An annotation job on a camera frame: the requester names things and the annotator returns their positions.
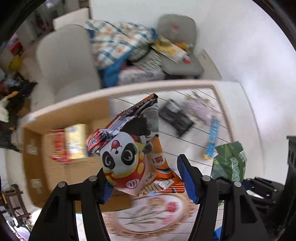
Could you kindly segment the pink patterned cushion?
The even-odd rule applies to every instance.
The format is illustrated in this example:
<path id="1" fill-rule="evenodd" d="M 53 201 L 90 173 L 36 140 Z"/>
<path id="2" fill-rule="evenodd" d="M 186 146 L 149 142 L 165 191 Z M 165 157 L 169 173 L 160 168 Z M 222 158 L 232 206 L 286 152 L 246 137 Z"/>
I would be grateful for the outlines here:
<path id="1" fill-rule="evenodd" d="M 141 70 L 137 67 L 128 67 L 119 72 L 117 84 L 127 85 L 164 79 L 165 73 L 162 71 L 161 68 L 156 68 L 152 70 Z"/>

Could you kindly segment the black white patterned pillow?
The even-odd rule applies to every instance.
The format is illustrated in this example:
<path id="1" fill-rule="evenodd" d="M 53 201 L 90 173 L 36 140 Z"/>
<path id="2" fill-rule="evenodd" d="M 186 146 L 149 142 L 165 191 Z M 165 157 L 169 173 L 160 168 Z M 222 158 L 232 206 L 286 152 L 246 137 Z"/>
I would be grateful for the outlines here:
<path id="1" fill-rule="evenodd" d="M 134 48 L 128 58 L 128 63 L 143 71 L 162 68 L 162 59 L 151 44 L 144 44 Z"/>

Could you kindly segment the red floral snack bag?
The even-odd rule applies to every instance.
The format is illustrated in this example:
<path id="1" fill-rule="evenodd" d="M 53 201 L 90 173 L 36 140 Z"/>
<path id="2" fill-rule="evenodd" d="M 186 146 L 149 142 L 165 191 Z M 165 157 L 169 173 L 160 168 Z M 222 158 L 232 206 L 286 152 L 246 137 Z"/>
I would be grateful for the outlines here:
<path id="1" fill-rule="evenodd" d="M 70 163 L 71 160 L 68 157 L 66 148 L 66 134 L 65 129 L 55 129 L 49 131 L 51 142 L 53 145 L 53 154 L 51 159 L 55 162 Z"/>

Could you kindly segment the brown cardboard box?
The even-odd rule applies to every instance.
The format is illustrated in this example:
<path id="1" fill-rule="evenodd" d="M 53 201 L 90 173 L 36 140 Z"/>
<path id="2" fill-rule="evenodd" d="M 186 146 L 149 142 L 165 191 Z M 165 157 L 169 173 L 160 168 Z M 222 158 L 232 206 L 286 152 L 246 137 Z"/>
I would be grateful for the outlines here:
<path id="1" fill-rule="evenodd" d="M 81 183 L 102 168 L 94 154 L 82 159 L 60 161 L 54 141 L 55 130 L 76 124 L 86 125 L 86 135 L 111 121 L 107 98 L 75 102 L 69 99 L 29 114 L 23 127 L 23 168 L 32 203 L 42 208 L 61 181 Z"/>

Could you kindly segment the long blue snack packet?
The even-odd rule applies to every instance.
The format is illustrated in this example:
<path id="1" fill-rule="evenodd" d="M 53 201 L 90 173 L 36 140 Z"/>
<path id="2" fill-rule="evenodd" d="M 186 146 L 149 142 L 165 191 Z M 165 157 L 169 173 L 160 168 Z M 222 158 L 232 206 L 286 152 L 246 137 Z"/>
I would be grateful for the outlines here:
<path id="1" fill-rule="evenodd" d="M 203 154 L 203 157 L 207 160 L 213 159 L 215 146 L 216 146 L 218 135 L 219 135 L 219 126 L 220 126 L 220 120 L 218 120 L 216 117 L 212 117 L 209 140 L 207 143 L 206 152 Z"/>

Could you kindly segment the purple cloth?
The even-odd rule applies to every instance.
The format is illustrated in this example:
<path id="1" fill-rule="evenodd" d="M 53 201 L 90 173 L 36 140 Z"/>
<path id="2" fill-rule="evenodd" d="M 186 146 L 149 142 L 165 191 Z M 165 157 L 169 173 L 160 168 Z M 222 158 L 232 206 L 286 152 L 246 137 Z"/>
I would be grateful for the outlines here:
<path id="1" fill-rule="evenodd" d="M 185 101 L 184 109 L 187 115 L 194 120 L 204 123 L 206 126 L 211 125 L 213 118 L 220 120 L 218 113 L 210 108 L 208 103 L 200 98 L 189 98 Z"/>

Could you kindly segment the yellow snack bag on sofa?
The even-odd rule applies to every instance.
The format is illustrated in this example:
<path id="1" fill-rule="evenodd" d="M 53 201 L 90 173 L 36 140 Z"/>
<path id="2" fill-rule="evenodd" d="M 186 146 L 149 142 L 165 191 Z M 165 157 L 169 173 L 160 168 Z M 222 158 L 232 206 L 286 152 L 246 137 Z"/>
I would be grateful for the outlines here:
<path id="1" fill-rule="evenodd" d="M 187 56 L 187 52 L 171 43 L 168 39 L 163 37 L 158 38 L 152 45 L 154 51 L 162 54 L 171 61 L 179 63 Z"/>

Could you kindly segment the panda orange snack bag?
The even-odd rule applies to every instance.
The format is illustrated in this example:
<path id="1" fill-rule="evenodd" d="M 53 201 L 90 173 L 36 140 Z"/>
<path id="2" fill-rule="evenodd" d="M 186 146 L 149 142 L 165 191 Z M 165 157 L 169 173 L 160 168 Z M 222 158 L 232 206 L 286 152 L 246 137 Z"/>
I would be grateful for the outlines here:
<path id="1" fill-rule="evenodd" d="M 100 156 L 107 181 L 121 192 L 136 197 L 185 192 L 184 182 L 169 167 L 159 140 L 156 94 L 98 128 L 86 139 L 86 147 Z"/>

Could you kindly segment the plaid blanket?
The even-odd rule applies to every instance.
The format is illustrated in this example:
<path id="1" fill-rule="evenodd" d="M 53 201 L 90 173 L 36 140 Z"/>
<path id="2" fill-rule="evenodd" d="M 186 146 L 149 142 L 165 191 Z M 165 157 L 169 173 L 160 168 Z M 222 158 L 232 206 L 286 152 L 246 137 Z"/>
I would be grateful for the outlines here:
<path id="1" fill-rule="evenodd" d="M 113 65 L 133 49 L 157 38 L 154 28 L 131 22 L 108 22 L 89 19 L 84 28 L 89 34 L 94 63 L 102 70 Z"/>

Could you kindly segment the yellow box with blue logo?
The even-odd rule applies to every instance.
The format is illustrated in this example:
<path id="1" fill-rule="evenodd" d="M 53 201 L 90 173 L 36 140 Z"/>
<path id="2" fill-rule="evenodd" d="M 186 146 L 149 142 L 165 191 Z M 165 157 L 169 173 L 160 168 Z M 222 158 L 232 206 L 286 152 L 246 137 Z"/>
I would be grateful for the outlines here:
<path id="1" fill-rule="evenodd" d="M 65 128 L 65 144 L 68 159 L 78 160 L 88 157 L 86 148 L 87 132 L 88 126 L 82 123 Z"/>

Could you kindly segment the black snack packet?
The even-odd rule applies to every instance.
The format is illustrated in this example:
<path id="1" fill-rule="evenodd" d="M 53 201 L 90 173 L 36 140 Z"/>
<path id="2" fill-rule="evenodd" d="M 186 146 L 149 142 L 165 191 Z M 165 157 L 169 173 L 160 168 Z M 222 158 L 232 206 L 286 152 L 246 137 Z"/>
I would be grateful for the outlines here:
<path id="1" fill-rule="evenodd" d="M 161 107 L 159 117 L 169 123 L 175 130 L 178 137 L 185 134 L 194 124 L 192 120 L 182 111 L 182 108 L 172 99 Z"/>

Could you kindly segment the green snack bag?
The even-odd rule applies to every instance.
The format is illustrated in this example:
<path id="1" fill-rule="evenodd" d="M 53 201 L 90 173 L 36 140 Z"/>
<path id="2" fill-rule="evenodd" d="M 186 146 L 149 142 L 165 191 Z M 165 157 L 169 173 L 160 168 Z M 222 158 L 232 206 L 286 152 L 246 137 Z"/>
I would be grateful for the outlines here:
<path id="1" fill-rule="evenodd" d="M 240 142 L 215 147 L 218 155 L 213 159 L 211 177 L 223 177 L 230 181 L 242 182 L 246 171 L 247 158 Z"/>

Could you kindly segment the blue fabric under blanket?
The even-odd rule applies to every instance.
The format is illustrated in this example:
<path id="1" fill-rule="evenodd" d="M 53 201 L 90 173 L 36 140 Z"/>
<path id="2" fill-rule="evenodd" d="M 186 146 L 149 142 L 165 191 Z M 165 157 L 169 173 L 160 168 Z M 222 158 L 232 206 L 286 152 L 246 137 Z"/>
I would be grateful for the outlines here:
<path id="1" fill-rule="evenodd" d="M 111 66 L 99 70 L 102 88 L 115 87 L 118 83 L 118 75 L 122 66 L 126 63 L 132 52 L 128 52 L 117 59 Z"/>

